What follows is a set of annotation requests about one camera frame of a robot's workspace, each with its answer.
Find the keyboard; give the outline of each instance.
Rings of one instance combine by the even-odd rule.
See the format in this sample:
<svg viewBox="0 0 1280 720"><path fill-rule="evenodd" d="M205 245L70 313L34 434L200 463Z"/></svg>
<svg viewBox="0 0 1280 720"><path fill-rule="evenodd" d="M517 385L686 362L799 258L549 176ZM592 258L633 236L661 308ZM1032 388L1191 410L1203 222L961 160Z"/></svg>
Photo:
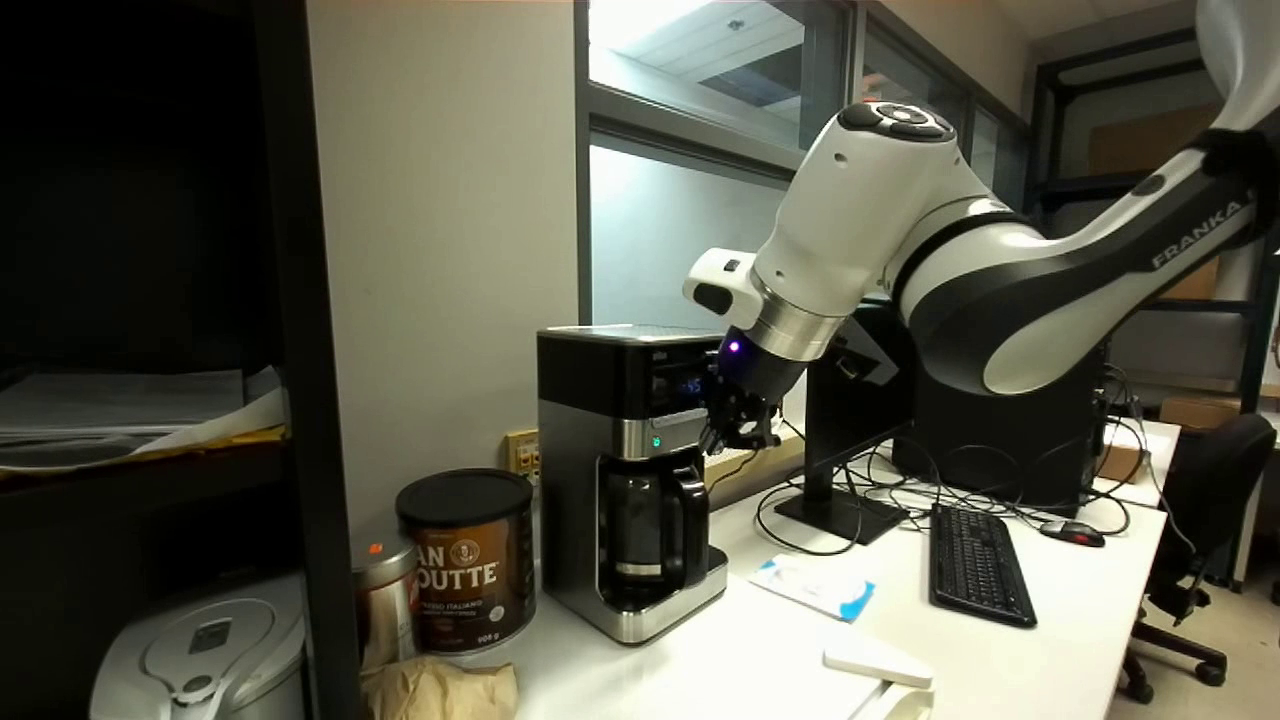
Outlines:
<svg viewBox="0 0 1280 720"><path fill-rule="evenodd" d="M1038 626L1023 569L998 511L934 508L929 601L998 624Z"/></svg>

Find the computer monitor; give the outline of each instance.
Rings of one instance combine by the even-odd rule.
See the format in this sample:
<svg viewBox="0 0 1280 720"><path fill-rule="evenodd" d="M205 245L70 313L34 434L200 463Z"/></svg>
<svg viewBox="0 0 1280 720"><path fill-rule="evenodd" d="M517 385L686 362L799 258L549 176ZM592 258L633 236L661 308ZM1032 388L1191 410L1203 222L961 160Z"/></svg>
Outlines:
<svg viewBox="0 0 1280 720"><path fill-rule="evenodd" d="M892 305L862 305L804 385L804 486L778 511L872 544L908 511L838 491L838 473L911 420L916 355Z"/></svg>

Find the black coffee maker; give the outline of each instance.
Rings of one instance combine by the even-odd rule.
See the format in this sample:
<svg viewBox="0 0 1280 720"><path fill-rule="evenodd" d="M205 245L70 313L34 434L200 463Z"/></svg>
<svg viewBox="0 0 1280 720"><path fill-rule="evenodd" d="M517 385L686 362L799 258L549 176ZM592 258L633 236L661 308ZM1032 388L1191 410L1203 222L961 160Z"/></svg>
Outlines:
<svg viewBox="0 0 1280 720"><path fill-rule="evenodd" d="M727 584L708 544L699 376L712 330L555 322L535 336L544 587L645 642Z"/></svg>

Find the rice cooker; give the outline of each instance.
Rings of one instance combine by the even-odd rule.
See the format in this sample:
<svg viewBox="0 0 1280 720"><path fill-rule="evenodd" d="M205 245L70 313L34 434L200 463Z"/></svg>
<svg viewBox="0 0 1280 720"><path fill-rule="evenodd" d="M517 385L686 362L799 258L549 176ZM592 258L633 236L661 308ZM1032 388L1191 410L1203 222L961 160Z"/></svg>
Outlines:
<svg viewBox="0 0 1280 720"><path fill-rule="evenodd" d="M306 720L306 584L279 575L127 624L92 720Z"/></svg>

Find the window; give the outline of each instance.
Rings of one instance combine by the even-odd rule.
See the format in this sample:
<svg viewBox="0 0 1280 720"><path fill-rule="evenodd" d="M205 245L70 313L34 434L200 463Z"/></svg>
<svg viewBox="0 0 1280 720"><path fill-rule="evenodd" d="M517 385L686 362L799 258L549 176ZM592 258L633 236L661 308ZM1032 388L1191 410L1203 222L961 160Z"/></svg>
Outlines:
<svg viewBox="0 0 1280 720"><path fill-rule="evenodd" d="M704 249L760 249L845 103L838 0L592 0L585 319L719 322L680 295Z"/></svg>
<svg viewBox="0 0 1280 720"><path fill-rule="evenodd" d="M725 327L680 295L704 249L760 249L785 179L592 143L592 319Z"/></svg>

